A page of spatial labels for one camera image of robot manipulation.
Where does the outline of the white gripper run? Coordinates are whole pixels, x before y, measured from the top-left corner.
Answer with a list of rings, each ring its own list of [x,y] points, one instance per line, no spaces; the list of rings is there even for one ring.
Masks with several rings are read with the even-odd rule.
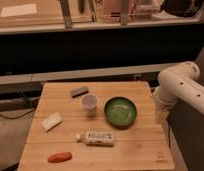
[[[157,124],[162,124],[169,114],[169,100],[159,87],[155,89],[152,97],[156,106],[155,121]]]

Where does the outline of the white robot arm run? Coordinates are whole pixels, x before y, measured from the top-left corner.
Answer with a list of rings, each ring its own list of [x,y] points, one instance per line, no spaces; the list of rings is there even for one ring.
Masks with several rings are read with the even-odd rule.
[[[178,99],[204,115],[204,86],[197,82],[199,77],[198,65],[190,61],[165,68],[158,74],[159,86],[152,93],[158,124],[167,118]]]

